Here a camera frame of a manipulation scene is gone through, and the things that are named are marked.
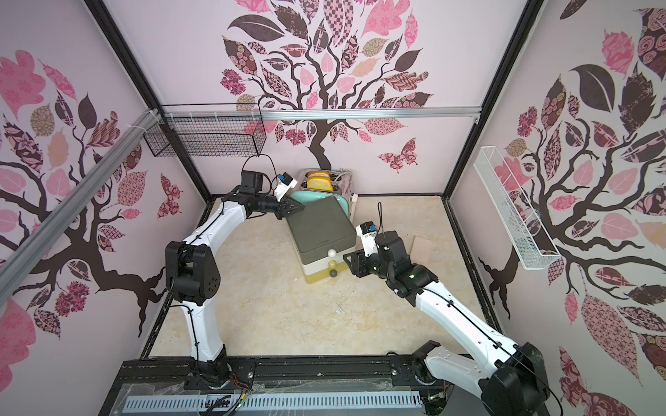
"black cable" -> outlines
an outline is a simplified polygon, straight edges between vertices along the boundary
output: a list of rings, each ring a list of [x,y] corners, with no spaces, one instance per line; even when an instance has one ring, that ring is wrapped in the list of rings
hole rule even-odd
[[[480,333],[484,334],[484,335],[486,336],[486,338],[488,338],[488,339],[490,340],[490,342],[493,343],[493,345],[494,345],[495,348],[499,348],[499,349],[501,349],[501,350],[504,351],[504,353],[505,353],[506,355],[508,355],[509,357],[512,357],[512,356],[513,356],[509,351],[507,351],[506,349],[504,349],[504,348],[501,346],[501,344],[499,344],[498,342],[496,342],[494,339],[492,339],[492,338],[490,337],[490,335],[488,335],[484,330],[482,330],[482,329],[476,324],[476,322],[472,321],[472,320],[470,319],[469,316],[467,316],[466,314],[463,313],[463,311],[461,311],[460,309],[458,309],[458,307],[455,305],[454,302],[445,299],[444,296],[440,295],[439,293],[437,293],[437,292],[435,292],[435,291],[433,291],[433,290],[430,290],[430,289],[427,289],[427,288],[422,288],[422,289],[425,290],[426,292],[430,292],[431,294],[434,294],[435,296],[438,296],[439,298],[441,298],[442,300],[444,300],[444,301],[447,303],[447,305],[449,305],[449,306],[453,306],[453,307],[458,311],[458,313],[460,313],[461,315],[463,315],[463,316],[465,317],[465,319],[467,319],[472,325],[474,325],[474,327],[475,327],[476,329],[479,330]],[[518,350],[518,349],[517,349],[516,351],[517,351],[517,352],[520,352],[520,353],[523,355],[523,357],[529,359],[529,357],[526,356],[522,351],[520,351],[520,350]],[[534,377],[536,377],[536,379],[539,380],[539,381],[541,382],[541,384],[543,384],[543,385],[545,386],[545,388],[548,389],[548,391],[550,391],[551,395],[552,395],[553,398],[557,401],[557,405],[559,406],[559,416],[563,416],[563,415],[564,415],[564,408],[562,407],[562,403],[560,403],[559,399],[557,398],[557,395],[555,394],[555,392],[553,391],[553,389],[550,388],[550,386],[548,385],[548,383],[544,382],[544,381],[543,381],[538,375],[536,375],[536,374],[534,373],[534,371],[530,370],[529,367],[526,366],[525,364],[523,364],[521,361],[516,360],[516,362],[518,362],[520,365],[522,365],[523,367],[525,367],[526,370],[528,370],[530,373],[532,373],[532,375],[533,375]]]

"butterfly decal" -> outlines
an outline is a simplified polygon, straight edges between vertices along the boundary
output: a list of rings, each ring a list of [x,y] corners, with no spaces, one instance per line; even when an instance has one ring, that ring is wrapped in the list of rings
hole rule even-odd
[[[178,202],[182,190],[178,189],[178,186],[172,185],[171,181],[163,174],[160,173],[162,180],[162,189],[166,194],[166,201],[162,202],[160,208],[157,210],[157,218],[165,217],[169,214],[176,215],[178,211]]]
[[[384,162],[390,164],[391,169],[395,169],[397,173],[400,173],[399,170],[404,167],[403,162],[406,164],[416,163],[416,137],[412,140],[409,140],[403,147],[400,154],[395,153],[382,153],[378,158],[382,159]]]

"beige floor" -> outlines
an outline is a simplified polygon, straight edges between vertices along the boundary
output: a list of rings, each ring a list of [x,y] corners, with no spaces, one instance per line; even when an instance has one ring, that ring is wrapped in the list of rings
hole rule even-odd
[[[478,316],[481,308],[436,196],[359,198],[354,225],[378,223],[396,230],[410,252],[414,236],[434,242],[424,264]],[[222,284],[215,295],[220,336],[229,355],[352,355],[411,353],[433,339],[450,350],[462,347],[432,318],[413,308],[370,275],[348,270],[307,284],[286,221],[272,214],[242,223],[215,256]],[[182,308],[171,308],[151,355],[189,355]]]

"wire basket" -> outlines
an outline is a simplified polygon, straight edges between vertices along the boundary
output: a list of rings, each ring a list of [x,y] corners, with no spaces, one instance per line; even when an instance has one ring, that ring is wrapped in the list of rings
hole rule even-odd
[[[266,142],[261,114],[234,116],[167,115],[171,127],[190,156],[256,156]],[[153,156],[176,156],[162,123],[150,127],[143,137]]]

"wall shelf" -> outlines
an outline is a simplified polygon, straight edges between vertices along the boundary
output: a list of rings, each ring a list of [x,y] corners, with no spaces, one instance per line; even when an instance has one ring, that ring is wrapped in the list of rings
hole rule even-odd
[[[504,166],[505,172],[509,173],[504,180],[501,180],[496,173],[496,168],[500,166]],[[561,254],[557,250],[557,246],[553,243],[548,231],[543,227],[537,210],[531,205],[529,196],[523,188],[517,186],[518,182],[498,148],[496,146],[481,147],[474,162],[474,168],[484,183],[495,208],[497,208],[499,217],[509,234],[509,238],[511,238],[523,267],[526,270],[543,270],[559,259]],[[514,186],[517,189],[513,190],[513,186],[506,186],[506,184],[512,183],[515,184]],[[514,194],[514,199],[519,198],[521,203],[526,206],[522,213],[514,204],[514,199],[511,198],[507,187],[511,188],[512,192],[521,194]],[[544,232],[549,241],[549,246],[546,248],[539,247],[530,229]]]

